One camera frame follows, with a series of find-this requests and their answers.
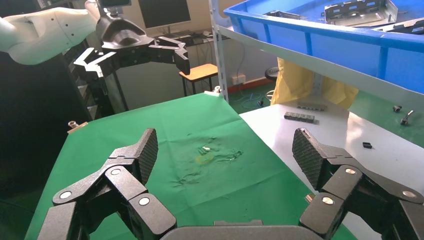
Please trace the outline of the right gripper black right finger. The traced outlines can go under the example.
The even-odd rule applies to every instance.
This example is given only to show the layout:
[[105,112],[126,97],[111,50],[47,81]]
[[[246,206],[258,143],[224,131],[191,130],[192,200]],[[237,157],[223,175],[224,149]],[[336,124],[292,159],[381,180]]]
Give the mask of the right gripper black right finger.
[[345,149],[295,130],[292,153],[314,190],[299,225],[331,239],[348,213],[361,217],[383,240],[424,237],[424,197],[365,168]]

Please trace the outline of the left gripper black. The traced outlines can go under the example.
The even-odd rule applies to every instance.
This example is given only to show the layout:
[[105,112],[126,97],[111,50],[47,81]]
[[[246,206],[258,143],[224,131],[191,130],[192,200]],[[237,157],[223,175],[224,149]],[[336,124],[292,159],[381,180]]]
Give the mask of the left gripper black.
[[185,75],[191,72],[184,42],[160,36],[155,41],[146,32],[122,15],[103,15],[96,25],[101,51],[87,48],[73,65],[87,82],[111,75],[115,69],[149,62],[174,64]]

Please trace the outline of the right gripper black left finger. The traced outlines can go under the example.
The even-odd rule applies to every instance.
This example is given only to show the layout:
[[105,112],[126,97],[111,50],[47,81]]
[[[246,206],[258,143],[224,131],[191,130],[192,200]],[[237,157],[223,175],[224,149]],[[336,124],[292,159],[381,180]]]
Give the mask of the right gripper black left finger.
[[99,170],[58,191],[38,239],[88,240],[113,214],[138,240],[159,240],[175,229],[174,215],[146,187],[158,150],[157,132],[147,128],[135,144],[116,148]]

